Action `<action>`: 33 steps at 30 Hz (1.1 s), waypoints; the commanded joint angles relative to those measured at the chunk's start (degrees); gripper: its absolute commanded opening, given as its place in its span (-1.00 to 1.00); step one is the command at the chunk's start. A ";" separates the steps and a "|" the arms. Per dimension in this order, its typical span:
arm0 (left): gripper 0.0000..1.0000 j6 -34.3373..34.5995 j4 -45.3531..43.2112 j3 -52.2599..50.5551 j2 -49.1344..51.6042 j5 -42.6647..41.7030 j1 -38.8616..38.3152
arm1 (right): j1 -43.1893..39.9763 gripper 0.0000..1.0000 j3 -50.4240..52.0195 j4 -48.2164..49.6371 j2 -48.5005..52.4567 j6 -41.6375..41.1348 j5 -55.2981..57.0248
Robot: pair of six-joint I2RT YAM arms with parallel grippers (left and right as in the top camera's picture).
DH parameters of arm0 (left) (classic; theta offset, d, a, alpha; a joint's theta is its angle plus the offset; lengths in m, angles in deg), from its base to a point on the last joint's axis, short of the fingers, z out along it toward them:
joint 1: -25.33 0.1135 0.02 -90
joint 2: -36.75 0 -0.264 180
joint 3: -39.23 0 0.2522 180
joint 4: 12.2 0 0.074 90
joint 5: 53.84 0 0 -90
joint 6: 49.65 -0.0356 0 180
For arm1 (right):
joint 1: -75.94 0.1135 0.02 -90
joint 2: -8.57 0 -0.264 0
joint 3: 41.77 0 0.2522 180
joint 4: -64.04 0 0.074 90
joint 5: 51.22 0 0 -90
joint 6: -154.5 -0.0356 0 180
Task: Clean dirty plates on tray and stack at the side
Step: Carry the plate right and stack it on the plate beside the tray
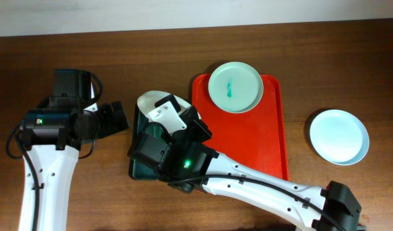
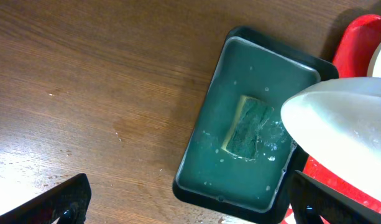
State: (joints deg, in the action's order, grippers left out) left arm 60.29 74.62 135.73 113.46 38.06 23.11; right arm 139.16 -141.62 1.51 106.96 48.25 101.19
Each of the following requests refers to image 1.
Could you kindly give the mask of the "mint green plate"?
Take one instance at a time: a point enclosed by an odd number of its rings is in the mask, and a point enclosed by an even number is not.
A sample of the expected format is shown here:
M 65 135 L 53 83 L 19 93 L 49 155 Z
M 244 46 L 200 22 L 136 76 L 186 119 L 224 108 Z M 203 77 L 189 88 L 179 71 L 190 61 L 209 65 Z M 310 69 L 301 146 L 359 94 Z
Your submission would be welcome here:
M 264 92 L 263 80 L 256 69 L 243 62 L 220 65 L 208 80 L 213 103 L 225 112 L 241 114 L 259 104 Z

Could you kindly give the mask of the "white plate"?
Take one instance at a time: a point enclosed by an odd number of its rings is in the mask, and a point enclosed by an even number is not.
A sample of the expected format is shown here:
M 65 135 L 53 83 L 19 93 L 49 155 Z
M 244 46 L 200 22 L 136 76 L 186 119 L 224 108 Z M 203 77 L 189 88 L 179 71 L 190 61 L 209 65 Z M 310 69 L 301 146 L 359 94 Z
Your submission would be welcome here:
M 163 98 L 167 98 L 170 100 L 170 96 L 173 96 L 174 99 L 178 102 L 180 106 L 180 110 L 177 112 L 174 108 L 174 100 L 171 101 L 170 104 L 166 106 L 168 109 L 165 109 L 165 106 L 156 106 L 155 104 Z M 145 92 L 137 99 L 137 105 L 139 110 L 152 122 L 158 122 L 163 125 L 185 125 L 184 122 L 181 121 L 180 115 L 182 115 L 186 109 L 191 107 L 191 104 L 186 100 L 176 96 L 174 94 L 159 91 L 159 90 L 150 90 Z

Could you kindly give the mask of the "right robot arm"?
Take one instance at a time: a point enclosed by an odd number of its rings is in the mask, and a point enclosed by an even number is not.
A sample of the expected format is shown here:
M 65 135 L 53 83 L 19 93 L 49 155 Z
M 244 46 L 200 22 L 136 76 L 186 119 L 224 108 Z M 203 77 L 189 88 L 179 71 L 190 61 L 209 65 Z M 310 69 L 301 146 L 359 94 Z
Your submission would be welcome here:
M 157 179 L 184 193 L 193 190 L 234 198 L 273 213 L 298 230 L 357 230 L 361 205 L 348 186 L 300 185 L 246 167 L 204 142 L 212 133 L 197 108 L 167 92 L 152 90 L 137 99 L 156 137 L 142 129 L 130 157 L 151 168 Z

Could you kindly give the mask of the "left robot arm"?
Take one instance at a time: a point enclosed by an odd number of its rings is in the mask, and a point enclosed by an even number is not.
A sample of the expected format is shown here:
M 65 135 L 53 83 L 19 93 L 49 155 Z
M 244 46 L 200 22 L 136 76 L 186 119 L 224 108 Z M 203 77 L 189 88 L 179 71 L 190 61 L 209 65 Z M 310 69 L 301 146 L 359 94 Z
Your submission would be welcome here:
M 57 69 L 54 78 L 53 95 L 25 115 L 14 135 L 25 170 L 19 230 L 65 230 L 82 145 L 129 128 L 120 102 L 98 105 L 103 84 L 94 73 Z

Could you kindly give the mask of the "light blue plate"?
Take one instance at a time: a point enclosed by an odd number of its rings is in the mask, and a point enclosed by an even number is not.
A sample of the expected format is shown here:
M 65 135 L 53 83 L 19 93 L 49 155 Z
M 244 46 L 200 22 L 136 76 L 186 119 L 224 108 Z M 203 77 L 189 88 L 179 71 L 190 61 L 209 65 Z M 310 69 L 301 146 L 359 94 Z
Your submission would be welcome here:
M 317 114 L 310 123 L 309 136 L 316 153 L 332 164 L 357 164 L 369 151 L 365 125 L 344 110 L 330 109 Z

